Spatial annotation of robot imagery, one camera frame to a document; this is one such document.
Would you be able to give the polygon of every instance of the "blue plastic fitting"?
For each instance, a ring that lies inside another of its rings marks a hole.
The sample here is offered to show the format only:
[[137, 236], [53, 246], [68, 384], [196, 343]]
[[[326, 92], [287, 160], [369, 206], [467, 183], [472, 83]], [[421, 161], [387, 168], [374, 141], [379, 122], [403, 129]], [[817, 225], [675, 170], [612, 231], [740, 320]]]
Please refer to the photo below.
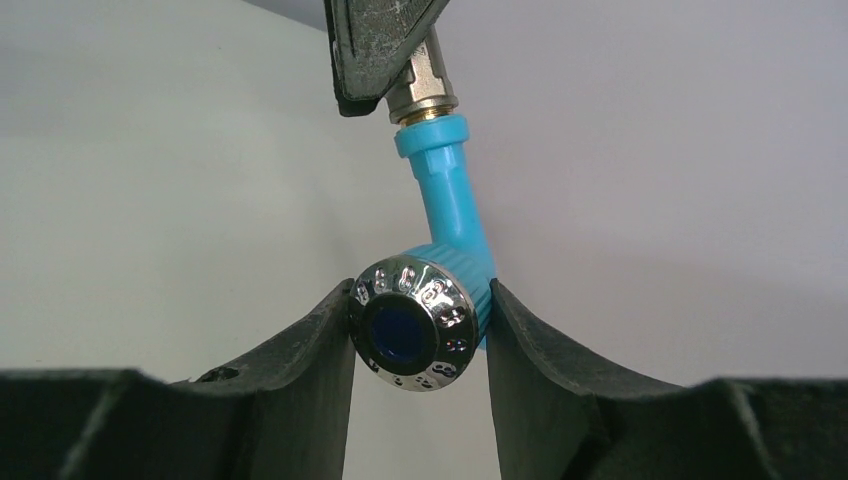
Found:
[[477, 310], [482, 341], [496, 270], [465, 165], [468, 138], [467, 120], [452, 114], [401, 129], [395, 145], [421, 187], [433, 242], [405, 253], [444, 267], [459, 281]]

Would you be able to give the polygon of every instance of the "dark blue circle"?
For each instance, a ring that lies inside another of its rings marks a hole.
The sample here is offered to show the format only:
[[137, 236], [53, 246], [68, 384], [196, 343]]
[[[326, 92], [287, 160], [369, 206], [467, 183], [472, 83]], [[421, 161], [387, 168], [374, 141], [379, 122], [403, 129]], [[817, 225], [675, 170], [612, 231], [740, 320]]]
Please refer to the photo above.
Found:
[[382, 308], [371, 322], [374, 347], [387, 359], [412, 363], [424, 352], [424, 331], [415, 315], [405, 309]]

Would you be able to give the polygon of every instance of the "white surface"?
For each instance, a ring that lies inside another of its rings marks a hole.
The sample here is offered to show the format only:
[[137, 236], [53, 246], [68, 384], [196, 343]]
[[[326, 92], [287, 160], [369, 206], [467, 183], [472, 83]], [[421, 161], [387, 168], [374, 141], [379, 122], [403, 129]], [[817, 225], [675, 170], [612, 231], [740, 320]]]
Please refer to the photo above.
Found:
[[[501, 278], [664, 380], [846, 376], [848, 6], [669, 5], [449, 5]], [[197, 376], [426, 239], [323, 33], [238, 0], [0, 12], [0, 367]], [[484, 360], [424, 395], [360, 366], [346, 478], [496, 478]]]

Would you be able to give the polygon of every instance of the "brass thread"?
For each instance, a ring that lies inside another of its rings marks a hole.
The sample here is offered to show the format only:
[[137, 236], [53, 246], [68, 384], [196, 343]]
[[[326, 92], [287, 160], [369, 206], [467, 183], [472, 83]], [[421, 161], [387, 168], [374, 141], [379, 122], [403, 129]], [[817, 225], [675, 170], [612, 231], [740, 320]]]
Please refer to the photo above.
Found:
[[453, 105], [439, 105], [437, 107], [427, 107], [423, 110], [413, 112], [400, 120], [401, 127], [408, 127], [425, 120], [444, 117], [453, 113]]

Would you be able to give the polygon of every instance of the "silver metal fitting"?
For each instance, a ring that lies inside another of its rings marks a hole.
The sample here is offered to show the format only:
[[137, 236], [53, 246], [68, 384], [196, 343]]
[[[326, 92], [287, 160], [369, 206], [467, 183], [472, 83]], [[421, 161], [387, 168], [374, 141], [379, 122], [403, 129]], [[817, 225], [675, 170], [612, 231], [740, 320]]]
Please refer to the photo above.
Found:
[[368, 267], [350, 293], [351, 339], [386, 382], [438, 390], [459, 377], [480, 332], [471, 297], [446, 269], [410, 255]]
[[386, 93], [389, 120], [409, 125], [451, 113], [459, 105], [445, 72], [436, 30], [415, 49], [392, 88]]

